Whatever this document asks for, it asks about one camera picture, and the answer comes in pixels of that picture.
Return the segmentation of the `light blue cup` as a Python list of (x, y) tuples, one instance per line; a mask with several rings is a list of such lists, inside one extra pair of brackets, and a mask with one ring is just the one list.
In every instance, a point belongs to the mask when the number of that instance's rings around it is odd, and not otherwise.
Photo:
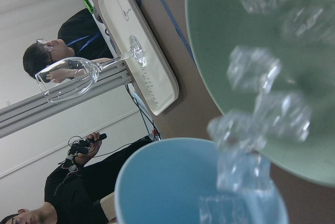
[(119, 223), (289, 222), (267, 158), (194, 138), (136, 151), (118, 175), (115, 207)]

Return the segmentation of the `green bowl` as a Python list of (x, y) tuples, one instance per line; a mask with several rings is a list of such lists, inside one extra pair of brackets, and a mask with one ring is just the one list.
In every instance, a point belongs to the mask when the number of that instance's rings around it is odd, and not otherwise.
[[(283, 34), (302, 8), (328, 7), (330, 18), (315, 38)], [(287, 0), (269, 15), (249, 14), (239, 0), (186, 0), (193, 56), (213, 101), (225, 113), (254, 109), (254, 94), (235, 92), (226, 76), (238, 45), (270, 48), (283, 64), (273, 90), (302, 92), (312, 110), (306, 141), (270, 140), (262, 153), (284, 170), (317, 184), (334, 186), (334, 0)]]

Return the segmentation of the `cream bear serving tray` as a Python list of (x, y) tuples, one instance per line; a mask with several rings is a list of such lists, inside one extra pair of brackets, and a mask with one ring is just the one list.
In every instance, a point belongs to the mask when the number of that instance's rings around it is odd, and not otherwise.
[(179, 95), (176, 77), (135, 0), (98, 0), (101, 16), (121, 53), (135, 37), (147, 60), (141, 66), (127, 59), (127, 66), (154, 115), (167, 109)]

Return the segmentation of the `clear wine glass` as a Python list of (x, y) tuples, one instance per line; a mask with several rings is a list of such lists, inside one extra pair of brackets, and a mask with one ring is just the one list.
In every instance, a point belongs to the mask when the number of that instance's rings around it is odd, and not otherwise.
[(105, 62), (94, 62), (80, 57), (60, 60), (35, 75), (37, 84), (47, 102), (58, 104), (88, 93), (98, 80), (100, 73), (126, 59), (136, 61), (140, 67), (148, 60), (138, 39), (129, 37), (130, 48), (124, 54)]

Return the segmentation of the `seated person in black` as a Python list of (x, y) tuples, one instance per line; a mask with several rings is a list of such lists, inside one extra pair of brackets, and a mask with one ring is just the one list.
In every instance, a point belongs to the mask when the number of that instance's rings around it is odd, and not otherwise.
[(92, 14), (83, 9), (64, 22), (54, 40), (37, 39), (23, 55), (25, 72), (35, 75), (49, 65), (69, 57), (107, 61), (113, 55)]

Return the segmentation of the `green clamp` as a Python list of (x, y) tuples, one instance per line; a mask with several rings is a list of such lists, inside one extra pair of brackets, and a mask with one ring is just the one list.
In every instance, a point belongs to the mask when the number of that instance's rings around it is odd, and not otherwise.
[(90, 0), (83, 0), (85, 7), (88, 9), (88, 11), (91, 14), (94, 14), (95, 9), (94, 9), (94, 5), (91, 3)]

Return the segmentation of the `aluminium frame post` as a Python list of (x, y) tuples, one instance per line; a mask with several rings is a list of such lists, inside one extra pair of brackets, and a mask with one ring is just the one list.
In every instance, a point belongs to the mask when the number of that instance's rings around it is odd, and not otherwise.
[(60, 61), (41, 72), (39, 94), (1, 109), (1, 137), (69, 109), (131, 81), (126, 63)]

